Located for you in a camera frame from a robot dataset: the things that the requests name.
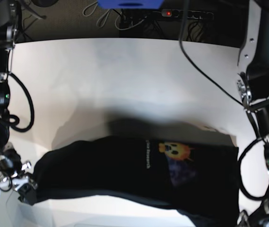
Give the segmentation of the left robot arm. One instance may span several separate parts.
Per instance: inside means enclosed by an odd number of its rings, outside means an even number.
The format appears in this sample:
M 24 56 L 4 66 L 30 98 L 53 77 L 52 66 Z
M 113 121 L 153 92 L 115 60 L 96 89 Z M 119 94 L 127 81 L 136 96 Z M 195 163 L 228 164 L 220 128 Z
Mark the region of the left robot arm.
M 263 143 L 264 159 L 269 173 L 269 0 L 251 0 L 244 42 L 238 57 L 237 89 L 246 115 L 256 134 L 240 155 L 246 154 L 259 142 Z M 248 193 L 240 184 L 246 198 L 259 201 L 260 206 L 251 214 L 243 210 L 239 215 L 241 227 L 269 227 L 269 185 L 263 196 Z

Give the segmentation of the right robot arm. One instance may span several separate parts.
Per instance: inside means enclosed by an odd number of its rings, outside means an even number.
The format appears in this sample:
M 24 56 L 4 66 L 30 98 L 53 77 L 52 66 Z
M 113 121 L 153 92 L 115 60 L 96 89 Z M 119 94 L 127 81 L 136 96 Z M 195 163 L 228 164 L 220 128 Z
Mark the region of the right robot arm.
M 37 202 L 37 183 L 27 172 L 31 163 L 22 163 L 20 155 L 9 142 L 10 129 L 17 132 L 29 131 L 35 119 L 32 98 L 20 79 L 11 71 L 15 41 L 23 34 L 22 9 L 28 10 L 36 19 L 42 19 L 24 0 L 0 0 L 0 191 L 14 190 L 23 203 L 34 205 Z M 30 122 L 19 128 L 19 118 L 9 112 L 11 98 L 8 79 L 13 78 L 24 91 L 30 109 Z

